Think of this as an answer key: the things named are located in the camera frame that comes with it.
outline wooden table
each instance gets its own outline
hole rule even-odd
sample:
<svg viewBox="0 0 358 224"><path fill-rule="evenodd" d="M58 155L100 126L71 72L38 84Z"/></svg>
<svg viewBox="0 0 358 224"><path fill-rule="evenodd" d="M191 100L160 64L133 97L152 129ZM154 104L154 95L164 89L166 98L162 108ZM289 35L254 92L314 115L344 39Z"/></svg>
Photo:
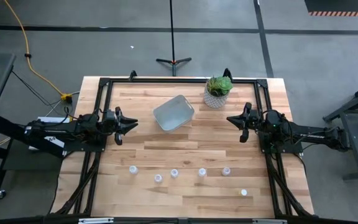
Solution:
<svg viewBox="0 0 358 224"><path fill-rule="evenodd" d="M98 82L99 77L84 77L76 116L92 113ZM283 79L268 79L268 86L273 109L291 120ZM115 145L113 137L108 138L92 216L273 217L266 162L257 136L250 131L249 140L240 143L241 132L226 121L227 116L239 115L246 102L256 106L252 85L234 84L226 105L220 109L206 106L203 92L203 83L114 84L111 109L120 106L124 116L138 119L139 125L123 137L121 146ZM173 133L164 133L152 111L179 94L187 98L195 114ZM63 161L52 211L58 210L77 187L83 156L84 153L75 152ZM283 163L288 187L302 206L313 213L301 162L292 154L284 154ZM129 173L131 165L139 168L137 175ZM207 169L206 177L198 177L202 167ZM229 177L221 175L223 167L231 168ZM170 177L171 169L179 170L176 179ZM163 176L162 183L154 182L155 174ZM248 195L241 196L241 189L246 189ZM281 192L278 195L284 210Z"/></svg>

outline clear plastic container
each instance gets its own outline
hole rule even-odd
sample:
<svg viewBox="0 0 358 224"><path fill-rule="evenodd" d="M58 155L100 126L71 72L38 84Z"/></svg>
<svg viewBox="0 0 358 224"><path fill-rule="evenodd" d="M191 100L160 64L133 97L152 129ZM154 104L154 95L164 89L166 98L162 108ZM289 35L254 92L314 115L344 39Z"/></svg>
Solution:
<svg viewBox="0 0 358 224"><path fill-rule="evenodd" d="M178 95L153 110L155 119L166 132L172 132L189 122L194 108L183 95Z"/></svg>

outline yellow object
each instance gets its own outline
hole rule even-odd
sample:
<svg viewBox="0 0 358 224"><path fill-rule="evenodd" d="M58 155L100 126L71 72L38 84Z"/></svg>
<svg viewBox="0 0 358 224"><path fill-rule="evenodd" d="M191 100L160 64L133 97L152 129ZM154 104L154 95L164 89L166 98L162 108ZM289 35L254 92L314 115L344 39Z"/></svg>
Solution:
<svg viewBox="0 0 358 224"><path fill-rule="evenodd" d="M30 58L31 58L31 54L30 54L30 48L29 48L29 41L27 40L27 35L25 34L25 30L23 28L23 25L22 25L22 22L20 21L19 17L16 15L15 11L13 10L13 8L11 7L11 5L8 3L7 0L4 0L6 5L8 6L8 8L11 10L13 16L16 18L17 22L19 23L20 27L22 28L22 32L23 32L23 35L24 35L24 40L25 40L25 48L26 48L26 58L27 58L27 64L29 65L29 68L31 70L31 72L33 72L34 74L36 74L38 77L40 77L43 81L49 83L50 86L52 86L61 96L61 99L64 100L67 98L67 96L69 96L70 94L65 94L65 93L62 93L51 81L47 80L45 77L43 77L42 75L40 75L38 72L36 72L32 66L31 66L31 63L30 63Z"/></svg>

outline gray floor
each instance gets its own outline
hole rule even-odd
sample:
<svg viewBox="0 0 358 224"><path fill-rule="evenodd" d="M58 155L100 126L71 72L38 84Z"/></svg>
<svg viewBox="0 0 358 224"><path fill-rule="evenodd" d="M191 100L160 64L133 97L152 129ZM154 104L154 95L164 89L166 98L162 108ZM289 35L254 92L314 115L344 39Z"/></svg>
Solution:
<svg viewBox="0 0 358 224"><path fill-rule="evenodd" d="M257 28L252 0L173 0L175 25L182 28ZM12 6L27 25L169 27L163 0L15 0ZM266 29L358 30L356 17L310 17L302 0L260 0ZM0 0L0 24L16 24ZM80 89L85 75L170 76L155 58L170 59L170 34L158 32L28 32L33 65L65 92ZM258 34L176 33L177 58L193 61L179 76L219 75L228 67L235 77L266 77ZM324 125L321 119L358 90L358 35L268 35L275 77L285 79L294 121ZM18 56L15 71L50 101L58 95L31 74L19 31L0 31L0 52ZM26 123L50 108L11 77L0 99L0 114ZM308 183L317 215L358 221L358 180L350 153L324 146L305 152ZM10 172L9 195L0 201L0 218L46 214L57 172Z"/></svg>

